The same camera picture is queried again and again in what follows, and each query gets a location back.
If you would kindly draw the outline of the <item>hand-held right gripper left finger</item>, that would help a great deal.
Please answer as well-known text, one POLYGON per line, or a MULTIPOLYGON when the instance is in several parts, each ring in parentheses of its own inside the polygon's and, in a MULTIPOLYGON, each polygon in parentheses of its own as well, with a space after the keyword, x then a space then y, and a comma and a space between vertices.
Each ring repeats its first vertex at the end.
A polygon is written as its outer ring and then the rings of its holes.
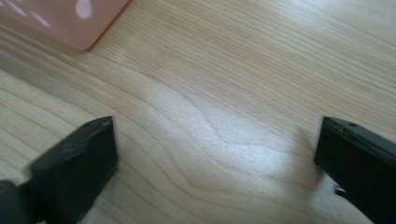
POLYGON ((118 169, 110 116, 91 120, 34 160, 21 185, 29 224, 77 224, 118 169))

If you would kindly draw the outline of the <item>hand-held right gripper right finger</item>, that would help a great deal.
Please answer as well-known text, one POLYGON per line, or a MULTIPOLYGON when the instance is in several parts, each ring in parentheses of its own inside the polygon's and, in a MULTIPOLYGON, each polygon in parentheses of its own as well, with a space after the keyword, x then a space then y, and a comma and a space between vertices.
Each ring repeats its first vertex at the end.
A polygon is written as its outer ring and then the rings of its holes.
POLYGON ((314 163, 374 224, 396 224, 396 144, 347 120, 322 120, 314 163))

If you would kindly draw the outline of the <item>pink plastic board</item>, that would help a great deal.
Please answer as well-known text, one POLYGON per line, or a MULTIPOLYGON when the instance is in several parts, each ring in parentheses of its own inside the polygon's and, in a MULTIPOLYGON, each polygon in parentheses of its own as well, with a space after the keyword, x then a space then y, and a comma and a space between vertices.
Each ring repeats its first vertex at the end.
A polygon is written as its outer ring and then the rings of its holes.
POLYGON ((0 15, 88 49, 131 0, 0 0, 0 15))

